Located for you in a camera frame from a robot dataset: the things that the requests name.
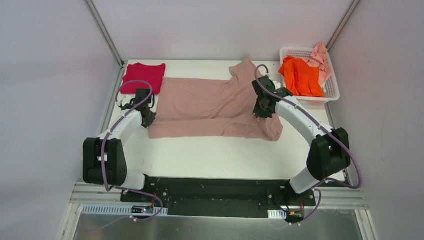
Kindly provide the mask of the dusty pink graphic t-shirt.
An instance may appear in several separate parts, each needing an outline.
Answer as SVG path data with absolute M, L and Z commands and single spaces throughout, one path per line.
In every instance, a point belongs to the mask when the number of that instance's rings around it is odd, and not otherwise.
M 233 137 L 276 142 L 283 133 L 280 118 L 253 114 L 257 95 L 252 83 L 256 66 L 249 58 L 229 68 L 230 80 L 163 79 L 150 139 Z

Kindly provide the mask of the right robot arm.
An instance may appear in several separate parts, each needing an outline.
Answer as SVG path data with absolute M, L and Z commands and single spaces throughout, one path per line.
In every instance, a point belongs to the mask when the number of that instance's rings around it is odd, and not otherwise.
M 309 145 L 305 168 L 288 181 L 283 192 L 284 200 L 296 205 L 303 200 L 304 192 L 351 165 L 347 153 L 348 134 L 342 128 L 323 124 L 288 89 L 276 88 L 268 76 L 257 78 L 252 86 L 257 95 L 253 114 L 260 118 L 285 119 Z

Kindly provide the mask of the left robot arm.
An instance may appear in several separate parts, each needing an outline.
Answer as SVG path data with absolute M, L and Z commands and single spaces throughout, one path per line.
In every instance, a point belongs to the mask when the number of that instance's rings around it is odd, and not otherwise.
M 146 175 L 130 170 L 124 146 L 138 129 L 148 129 L 156 118 L 150 104 L 155 95 L 150 89 L 139 88 L 135 97 L 120 106 L 120 115 L 113 125 L 98 137 L 83 142 L 82 177 L 87 184 L 103 185 L 107 189 L 120 187 L 133 189 L 140 202 L 152 198 L 153 189 L 146 185 Z

